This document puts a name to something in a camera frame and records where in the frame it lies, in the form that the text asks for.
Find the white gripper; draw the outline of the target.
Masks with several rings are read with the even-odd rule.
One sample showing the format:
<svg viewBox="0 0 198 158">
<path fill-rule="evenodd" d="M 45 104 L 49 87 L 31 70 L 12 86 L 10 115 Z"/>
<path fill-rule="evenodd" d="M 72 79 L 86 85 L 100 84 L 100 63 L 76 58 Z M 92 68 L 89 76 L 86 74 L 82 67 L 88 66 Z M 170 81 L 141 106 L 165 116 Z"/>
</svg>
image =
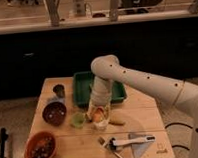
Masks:
<svg viewBox="0 0 198 158">
<path fill-rule="evenodd" d="M 92 101 L 89 102 L 89 107 L 86 112 L 87 118 L 93 123 L 96 130 L 105 129 L 110 122 L 111 106 L 96 106 Z"/>
</svg>

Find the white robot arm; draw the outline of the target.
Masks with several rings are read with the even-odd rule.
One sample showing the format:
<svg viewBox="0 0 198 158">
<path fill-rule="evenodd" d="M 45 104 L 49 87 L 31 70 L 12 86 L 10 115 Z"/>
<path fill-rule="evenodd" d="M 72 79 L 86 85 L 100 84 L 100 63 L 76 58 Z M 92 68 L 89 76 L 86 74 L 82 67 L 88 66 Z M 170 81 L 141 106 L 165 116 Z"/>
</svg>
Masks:
<svg viewBox="0 0 198 158">
<path fill-rule="evenodd" d="M 97 107 L 111 103 L 113 81 L 124 83 L 168 105 L 174 105 L 193 118 L 189 158 L 198 158 L 197 84 L 128 69 L 120 65 L 119 59 L 115 55 L 104 55 L 93 59 L 91 72 L 94 74 L 94 84 L 89 97 L 88 117 L 91 117 Z"/>
</svg>

